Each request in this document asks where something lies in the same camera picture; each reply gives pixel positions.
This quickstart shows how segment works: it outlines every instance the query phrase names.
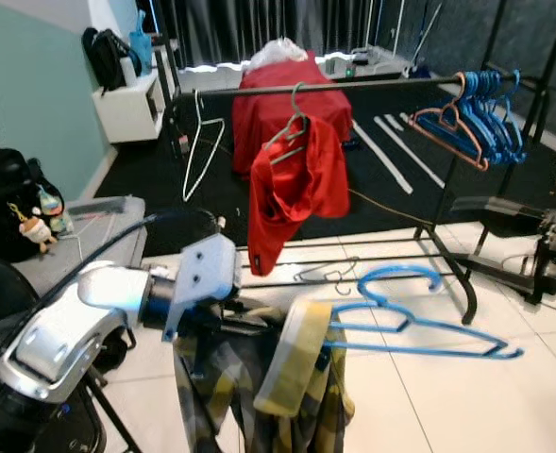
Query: black floor mat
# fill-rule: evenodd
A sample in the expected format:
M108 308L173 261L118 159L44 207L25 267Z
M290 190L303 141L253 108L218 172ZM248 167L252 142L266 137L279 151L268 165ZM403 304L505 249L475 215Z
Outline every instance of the black floor mat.
M391 173L366 145L357 150L346 152L349 184L352 189L388 205L396 210L408 212L416 217L432 219L442 195L441 188L414 162L401 148L376 125L374 117L391 113L399 119L400 112L411 113L417 109L439 105L448 95L438 88L418 88L390 91L347 92L353 107L353 116L360 127L387 154L397 169L413 187L407 195L397 184ZM227 219L225 234L237 245L246 244L248 218L248 187L231 173L232 138L231 101L227 99L205 99L204 118L224 117L227 120L226 136L217 150L206 177L190 200L188 206L200 207ZM193 112L193 105L182 106L183 110ZM194 124L183 128L193 136ZM218 128L207 126L202 131L205 141L216 137ZM408 126L397 132L417 157L441 179L446 173L452 155L446 150L418 134ZM195 152L194 175L199 175L204 158L208 156L211 145L200 143ZM514 201L539 208L556 206L556 196L550 195L556 175L556 152L538 143L526 147L529 157L515 171L506 197ZM478 172L470 165L459 161L450 184L451 192L446 196L446 207L459 196L495 195L502 180L505 167L494 166L486 173ZM118 158L112 165L96 196L132 194L145 200L147 213L183 207L181 201L182 175L184 162L176 159L168 146L164 132L157 142L136 143L121 146ZM454 217L446 210L444 222L472 220ZM351 195L351 212L342 219L320 219L312 217L298 231L294 239L310 239L334 235L382 231L394 228L411 227L415 222L395 216L378 209L376 206ZM177 253L180 248L191 243L195 236L192 229L196 225L177 221L165 225L151 226L145 246L145 256Z

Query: white tile floor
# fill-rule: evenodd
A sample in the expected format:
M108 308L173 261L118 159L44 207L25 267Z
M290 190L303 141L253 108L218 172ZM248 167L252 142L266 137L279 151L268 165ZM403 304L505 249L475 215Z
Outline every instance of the white tile floor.
M444 242L452 249L472 250L480 227L477 224L440 226ZM398 230L321 240L327 246L310 247L317 241L287 248L279 262L315 261L345 257L378 257L386 253L417 253L413 243L370 243L370 241L411 237L412 231ZM484 256L501 260L524 253L531 240L500 240L489 237ZM431 251L430 242L427 249ZM172 272L178 256L148 259L162 263ZM426 265L438 261L414 260ZM357 277L384 261L359 263ZM292 275L313 265L278 267L267 281L292 281ZM337 265L344 271L346 265ZM258 282L244 272L244 283ZM556 452L556 311L547 307L529 310L521 297L486 278L473 276L479 299L474 326L509 339L525 355L514 361L447 359L370 353L347 353L346 386L356 404L356 414L345 433L347 453L376 451L407 452ZM437 295L430 295L421 280L381 283L380 288L401 296L401 302L434 319L459 322L464 308L463 291L458 283ZM244 291L244 295L287 307L295 297L322 300L359 298L353 284L343 284L341 293L334 285L308 287L305 292L292 288ZM549 299L556 304L556 297ZM345 321L393 321L375 310L344 315ZM173 378L171 348L160 343L160 333L140 330L139 345L126 362L108 375L106 394L131 429L145 452L186 451L187 443ZM448 334L427 329L405 335L363 332L348 335L349 341L402 345L447 345L452 348L479 347ZM124 444L109 424L109 453L123 451ZM243 452L242 438L232 417L223 425L219 444L225 452Z

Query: blue bag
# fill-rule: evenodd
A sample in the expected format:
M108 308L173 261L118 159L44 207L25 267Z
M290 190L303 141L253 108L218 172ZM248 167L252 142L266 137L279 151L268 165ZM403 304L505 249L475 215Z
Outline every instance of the blue bag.
M143 33L145 11L139 11L137 28L128 34L130 48L135 51L142 63L142 76L152 72L152 38Z

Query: teal wall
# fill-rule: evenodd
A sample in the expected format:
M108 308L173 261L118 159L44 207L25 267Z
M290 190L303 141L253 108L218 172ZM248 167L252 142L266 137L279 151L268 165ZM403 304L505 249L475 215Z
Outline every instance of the teal wall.
M0 146L42 162L76 199L110 148L91 93L80 37L0 7Z

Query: white tape line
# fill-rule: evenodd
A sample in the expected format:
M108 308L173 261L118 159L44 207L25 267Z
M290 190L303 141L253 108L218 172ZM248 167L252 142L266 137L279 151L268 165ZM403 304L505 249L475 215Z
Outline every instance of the white tape line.
M375 117L374 117L374 122L375 122L377 125L379 125L379 126L382 128L382 130L384 130L384 131L387 133L387 135L388 135L389 137L391 137L391 138L393 139L393 141L394 141L395 143L397 143L397 144L399 145L399 147L400 147L401 149L403 149L403 150L408 154L408 156L410 156L410 157L412 158L412 160L413 160L414 162L416 162L416 163L418 164L418 166L419 166L420 168L422 168L422 169L425 171L425 173L426 173L427 175L429 175L429 177L430 177L433 181L435 181L435 184L437 184L437 185L438 185L439 187L441 187L442 189L446 186L446 184L444 183L444 181L442 181L440 177L438 177L436 174L434 174L434 173L432 172L432 170L427 166L427 164L426 164L425 162L423 162L418 156L416 156L416 155L413 153L413 151L408 147L408 145L405 144L405 143L403 142L403 140L401 140L401 139L397 136L397 134L395 134L395 132L394 132L390 127L388 127L386 124L384 124L384 122L383 122L378 116L375 116Z
M397 122L393 115L387 113L386 115L384 115L384 117L387 119L393 129L397 129L399 132L403 132L403 126Z
M401 186L401 189L404 190L405 193L411 194L413 192L413 188L410 183L406 180L405 177L397 170L397 167L391 162L391 160L384 154L377 144L365 133L365 131L357 124L357 121L353 120L353 130L360 136L360 138L367 144L374 154L380 159L382 164L387 167L387 170L391 172L391 175L397 181L397 184Z

